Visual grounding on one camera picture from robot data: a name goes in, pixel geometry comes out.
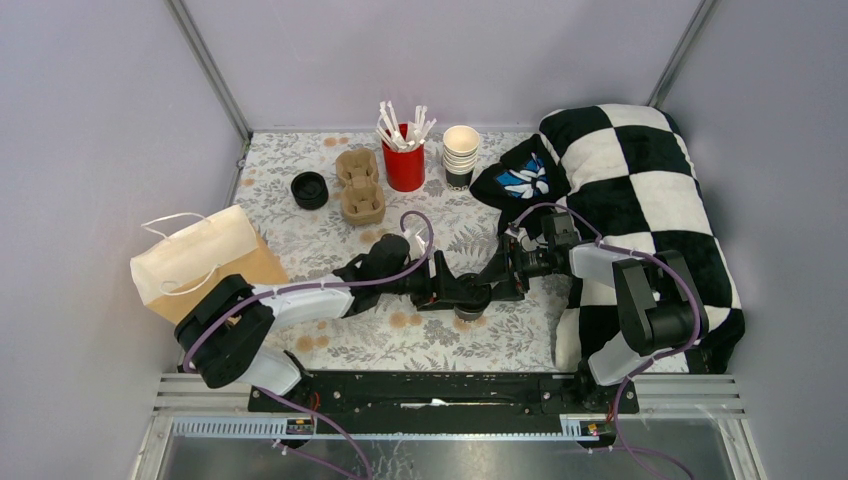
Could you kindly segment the black paper coffee cup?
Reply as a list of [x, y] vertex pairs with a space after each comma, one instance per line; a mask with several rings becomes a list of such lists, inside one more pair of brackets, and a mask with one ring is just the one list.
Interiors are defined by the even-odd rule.
[[463, 322], [475, 322], [480, 319], [486, 308], [466, 308], [465, 306], [455, 306], [454, 313], [458, 319]]

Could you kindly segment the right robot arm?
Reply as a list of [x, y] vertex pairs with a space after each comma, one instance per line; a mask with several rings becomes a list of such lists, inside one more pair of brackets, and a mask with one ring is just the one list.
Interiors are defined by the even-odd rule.
[[529, 281], [551, 274], [595, 282], [615, 293], [618, 333], [583, 358], [573, 386], [575, 402], [597, 412], [613, 398], [612, 385], [645, 370], [647, 363], [691, 347], [708, 331], [708, 317], [683, 256], [677, 251], [648, 254], [602, 241], [599, 232], [581, 237], [582, 217], [559, 205], [542, 220], [542, 246], [527, 250], [513, 222], [496, 253], [477, 275], [493, 300], [517, 301]]

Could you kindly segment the cardboard cup carrier tray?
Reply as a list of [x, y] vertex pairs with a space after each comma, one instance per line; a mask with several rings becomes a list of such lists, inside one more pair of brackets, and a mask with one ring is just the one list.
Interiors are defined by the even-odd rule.
[[366, 148], [345, 151], [335, 166], [343, 184], [340, 200], [345, 221], [353, 226], [381, 223], [386, 204], [375, 152]]

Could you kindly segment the black plastic cup lid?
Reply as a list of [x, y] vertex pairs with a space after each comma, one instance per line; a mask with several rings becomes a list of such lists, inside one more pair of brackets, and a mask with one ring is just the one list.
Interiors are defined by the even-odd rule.
[[456, 308], [466, 312], [482, 312], [491, 303], [490, 285], [477, 284], [477, 277], [477, 274], [466, 273], [457, 278], [463, 287], [463, 297], [455, 305]]

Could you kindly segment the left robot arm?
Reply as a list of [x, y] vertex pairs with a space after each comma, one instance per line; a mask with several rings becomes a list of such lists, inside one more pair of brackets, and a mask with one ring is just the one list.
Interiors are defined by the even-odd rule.
[[270, 391], [285, 410], [299, 410], [310, 397], [305, 369], [293, 355], [264, 347], [270, 333], [360, 314], [384, 294], [406, 295], [419, 311], [458, 310], [485, 299], [474, 275], [454, 276], [442, 252], [416, 262], [410, 252], [404, 237], [387, 234], [312, 283], [251, 285], [229, 275], [177, 324], [175, 339], [209, 388], [248, 384]]

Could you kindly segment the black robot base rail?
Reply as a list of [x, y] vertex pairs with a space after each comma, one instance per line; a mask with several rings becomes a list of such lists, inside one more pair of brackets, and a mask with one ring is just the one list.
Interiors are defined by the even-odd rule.
[[351, 434], [555, 434], [563, 415], [610, 419], [614, 399], [639, 411], [633, 386], [555, 373], [323, 370], [284, 397]]

